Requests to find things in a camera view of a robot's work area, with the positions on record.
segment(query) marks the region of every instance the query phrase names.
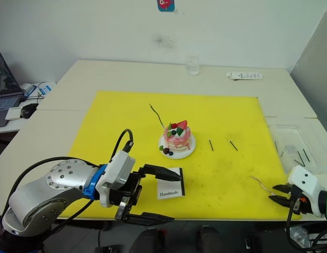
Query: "laptop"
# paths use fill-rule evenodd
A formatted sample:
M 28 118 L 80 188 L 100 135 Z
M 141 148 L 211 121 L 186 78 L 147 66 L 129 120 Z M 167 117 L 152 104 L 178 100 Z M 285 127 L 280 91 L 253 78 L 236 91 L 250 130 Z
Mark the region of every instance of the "laptop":
M 0 127 L 7 124 L 5 117 L 8 109 L 17 107 L 23 96 L 23 91 L 0 53 Z

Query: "computer mouse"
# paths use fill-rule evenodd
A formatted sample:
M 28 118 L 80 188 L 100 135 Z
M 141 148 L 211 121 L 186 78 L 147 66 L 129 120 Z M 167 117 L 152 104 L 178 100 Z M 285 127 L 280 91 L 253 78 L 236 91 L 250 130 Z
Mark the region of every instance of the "computer mouse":
M 34 113 L 37 109 L 38 104 L 28 104 L 24 106 L 21 110 L 21 118 L 28 119 L 31 117 L 32 113 Z

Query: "laptop screen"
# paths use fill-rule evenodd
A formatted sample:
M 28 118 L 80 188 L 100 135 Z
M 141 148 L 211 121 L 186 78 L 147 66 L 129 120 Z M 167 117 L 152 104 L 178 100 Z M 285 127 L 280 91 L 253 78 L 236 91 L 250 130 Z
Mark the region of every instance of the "laptop screen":
M 0 53 L 0 96 L 23 94 Z

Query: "yellow cutting board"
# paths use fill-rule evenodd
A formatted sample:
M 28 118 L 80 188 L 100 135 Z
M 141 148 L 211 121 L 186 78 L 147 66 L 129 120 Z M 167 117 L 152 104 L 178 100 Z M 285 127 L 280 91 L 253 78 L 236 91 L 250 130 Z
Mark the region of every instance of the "yellow cutting board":
M 149 103 L 164 125 L 188 121 L 196 138 L 190 156 L 173 160 L 159 152 L 163 130 Z M 286 220 L 288 208 L 270 200 L 269 193 L 249 177 L 259 178 L 269 189 L 286 182 L 257 98 L 101 91 L 69 155 L 95 164 L 108 163 L 126 128 L 134 136 L 130 152 L 136 159 L 133 170 L 145 163 L 182 167 L 186 192 L 181 198 L 158 200 L 156 179 L 148 175 L 141 181 L 142 192 L 131 213 L 153 212 L 176 219 Z M 127 140 L 126 134 L 120 148 Z M 86 202 L 76 201 L 62 217 L 72 215 Z M 79 217 L 113 219 L 116 210 L 103 208 L 95 201 Z

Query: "laptop keyboard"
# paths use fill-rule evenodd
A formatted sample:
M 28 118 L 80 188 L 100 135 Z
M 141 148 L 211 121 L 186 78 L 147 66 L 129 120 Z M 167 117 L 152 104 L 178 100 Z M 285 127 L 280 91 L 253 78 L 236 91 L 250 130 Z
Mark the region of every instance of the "laptop keyboard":
M 13 98 L 0 98 L 0 111 L 8 110 L 10 107 L 13 107 L 18 99 L 18 96 Z

